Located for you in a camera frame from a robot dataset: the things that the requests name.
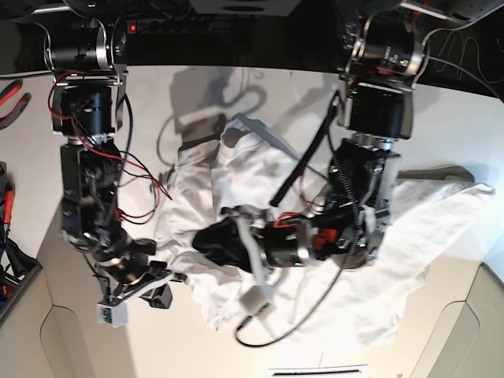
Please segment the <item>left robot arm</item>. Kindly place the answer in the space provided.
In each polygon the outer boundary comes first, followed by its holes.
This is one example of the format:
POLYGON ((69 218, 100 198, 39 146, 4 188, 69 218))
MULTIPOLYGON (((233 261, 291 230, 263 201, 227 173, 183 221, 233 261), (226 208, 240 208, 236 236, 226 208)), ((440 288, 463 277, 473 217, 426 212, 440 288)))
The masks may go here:
POLYGON ((223 209, 223 220, 199 231, 193 247, 218 265, 252 273, 308 267, 335 258, 356 269, 376 256, 390 222, 399 155, 393 145, 413 129, 413 91, 432 61, 429 39, 460 31, 500 10, 500 1, 335 1, 344 85, 328 105, 313 141, 270 200, 278 206, 332 124, 350 137, 330 149, 321 208, 271 219, 250 206, 223 209))

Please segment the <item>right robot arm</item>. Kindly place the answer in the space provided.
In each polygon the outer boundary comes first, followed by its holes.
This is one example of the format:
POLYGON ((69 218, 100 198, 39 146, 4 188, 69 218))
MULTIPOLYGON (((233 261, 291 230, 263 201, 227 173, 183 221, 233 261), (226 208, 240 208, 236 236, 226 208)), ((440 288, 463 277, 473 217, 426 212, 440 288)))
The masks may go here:
POLYGON ((183 275, 153 261, 152 239, 133 239, 123 221, 139 224, 118 206, 126 165, 139 166, 114 136, 132 128, 126 93, 128 25, 118 1, 26 1, 15 17, 44 30, 43 57, 54 76, 48 109, 61 148, 61 235, 83 255, 102 290, 99 307, 117 309, 129 299, 167 309, 170 282, 183 275))

